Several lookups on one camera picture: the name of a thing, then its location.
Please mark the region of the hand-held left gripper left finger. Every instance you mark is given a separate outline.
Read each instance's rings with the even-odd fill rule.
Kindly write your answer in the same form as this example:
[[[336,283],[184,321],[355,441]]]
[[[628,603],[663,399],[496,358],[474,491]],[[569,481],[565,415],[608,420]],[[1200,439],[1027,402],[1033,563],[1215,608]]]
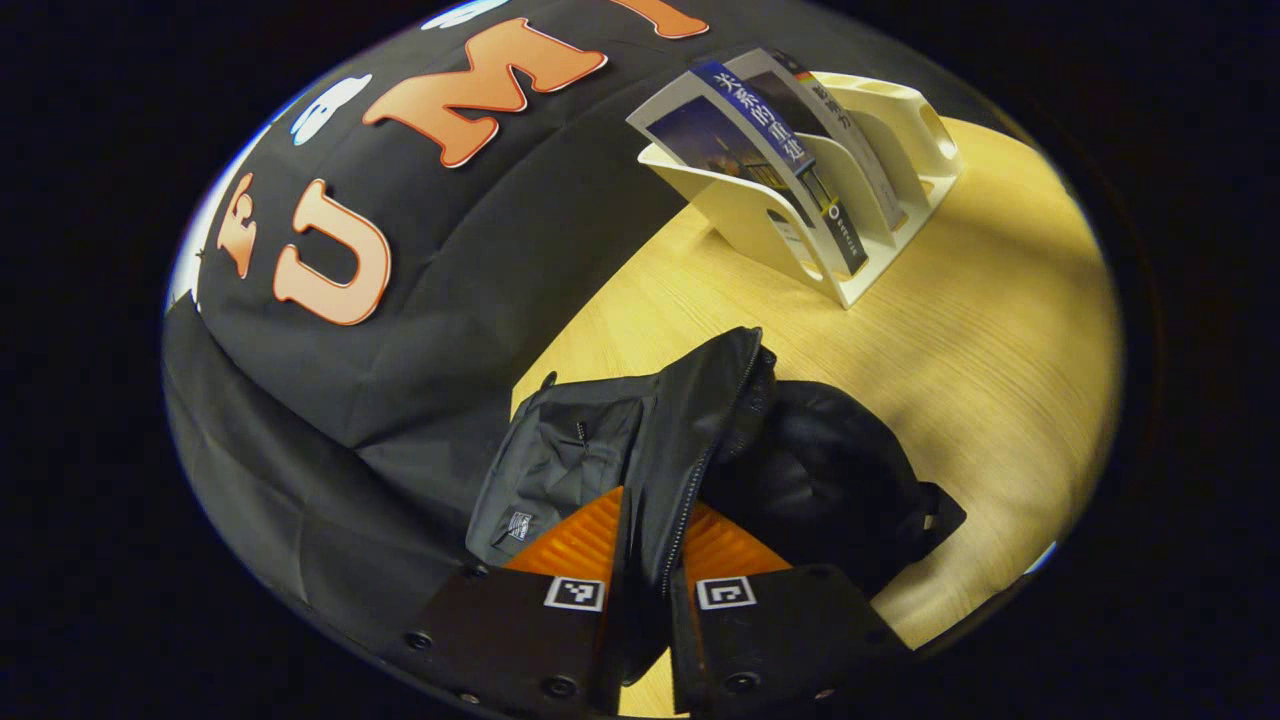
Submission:
[[[617,714],[628,501],[614,488],[508,565],[456,573],[403,632],[399,665],[507,717]]]

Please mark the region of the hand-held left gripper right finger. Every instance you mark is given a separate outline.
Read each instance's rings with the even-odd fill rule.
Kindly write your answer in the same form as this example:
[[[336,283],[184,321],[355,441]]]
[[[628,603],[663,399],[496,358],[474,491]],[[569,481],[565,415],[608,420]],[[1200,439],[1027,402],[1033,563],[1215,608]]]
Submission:
[[[829,564],[792,565],[695,503],[668,587],[673,705],[692,717],[832,717],[913,651]]]

